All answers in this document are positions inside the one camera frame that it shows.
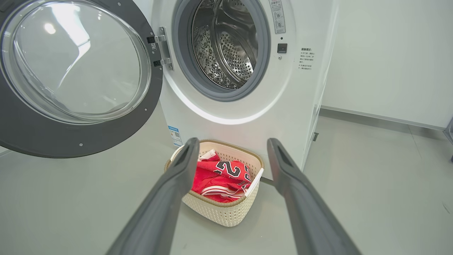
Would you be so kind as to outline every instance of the white wall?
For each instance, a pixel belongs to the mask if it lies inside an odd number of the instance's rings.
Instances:
[[[452,0],[341,0],[323,106],[445,128],[452,14]]]

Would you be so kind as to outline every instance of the white plastic basket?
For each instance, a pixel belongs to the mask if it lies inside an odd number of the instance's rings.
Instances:
[[[173,153],[172,157],[165,165],[165,171],[181,149],[182,147],[178,148]],[[200,141],[200,153],[198,156],[200,157],[212,149],[216,150],[222,161],[237,160],[250,168],[252,183],[249,189],[240,199],[230,203],[219,203],[193,191],[190,191],[183,197],[183,202],[194,211],[213,222],[225,227],[233,227],[244,219],[255,200],[260,186],[260,178],[264,171],[264,163],[258,155],[248,150],[213,140]]]

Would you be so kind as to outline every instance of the basket handle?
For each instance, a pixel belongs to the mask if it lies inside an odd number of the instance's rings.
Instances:
[[[279,140],[267,141],[275,189],[285,198],[299,254],[360,255],[351,238]]]
[[[189,139],[116,238],[108,255],[170,252],[181,199],[192,188],[199,151],[199,140]]]

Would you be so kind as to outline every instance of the gray floor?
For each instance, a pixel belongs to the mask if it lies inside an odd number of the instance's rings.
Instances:
[[[304,173],[367,255],[453,253],[453,146],[440,131],[323,111]]]
[[[323,111],[304,173],[363,254],[451,254],[453,146],[441,132]],[[0,157],[0,254],[103,254],[174,147],[160,106],[89,157]],[[261,183],[225,228],[181,206],[171,254],[295,254],[284,200]]]

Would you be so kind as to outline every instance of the clothing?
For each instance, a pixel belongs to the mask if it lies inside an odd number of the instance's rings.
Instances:
[[[239,199],[251,184],[249,167],[239,161],[221,162],[214,150],[201,156],[192,190],[217,202]]]

